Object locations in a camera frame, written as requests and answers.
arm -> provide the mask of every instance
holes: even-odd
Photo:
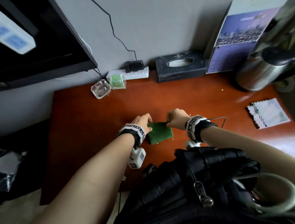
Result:
[[[147,134],[152,122],[149,114],[132,123]],[[134,145],[132,134],[118,136],[99,151],[71,178],[59,195],[32,224],[106,223],[113,210],[117,192]]]
[[[166,120],[171,121],[167,126],[185,130],[185,123],[189,119],[190,116],[184,110],[174,109],[167,114]],[[295,184],[295,158],[270,145],[214,126],[201,130],[201,139],[218,149],[241,149],[261,164],[262,172],[280,175]],[[281,201],[289,192],[285,185],[273,178],[259,180],[258,187],[263,188],[266,196],[274,201]]]

wooden desk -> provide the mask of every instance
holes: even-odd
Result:
[[[148,79],[128,80],[126,90],[112,90],[101,100],[90,91],[91,84],[54,93],[41,204],[50,203],[73,174],[110,143],[124,124],[145,113],[150,113],[154,122],[165,121],[166,112],[174,108],[184,109],[192,116],[226,116],[225,129],[295,155],[293,121],[257,130],[246,110],[251,102],[277,98],[286,111],[271,85],[258,92],[244,93],[230,85],[227,74],[207,74],[161,84],[155,77],[156,72],[151,71]],[[214,122],[221,125],[223,120]],[[173,133],[173,139],[156,145],[144,141],[146,158],[142,169],[150,163],[159,166],[164,161],[172,161],[174,150],[184,148],[186,133],[176,129]],[[126,169],[127,179],[121,190],[131,189],[139,181],[140,171],[132,171],[129,167]]]

floor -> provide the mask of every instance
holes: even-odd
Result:
[[[129,191],[122,192],[120,205],[121,208],[124,206],[129,193]],[[120,194],[118,193],[117,201],[107,224],[112,224],[118,215],[119,195]],[[46,205],[39,206],[40,196],[41,190],[39,189],[33,193],[27,194],[12,201],[4,202],[2,205],[0,205],[1,224],[29,224],[39,213],[41,213],[46,208]]]

green towel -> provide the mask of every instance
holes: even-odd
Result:
[[[148,124],[148,127],[151,127],[153,129],[151,132],[148,133],[150,143],[152,145],[173,137],[172,128],[167,128],[166,124],[167,122]]]

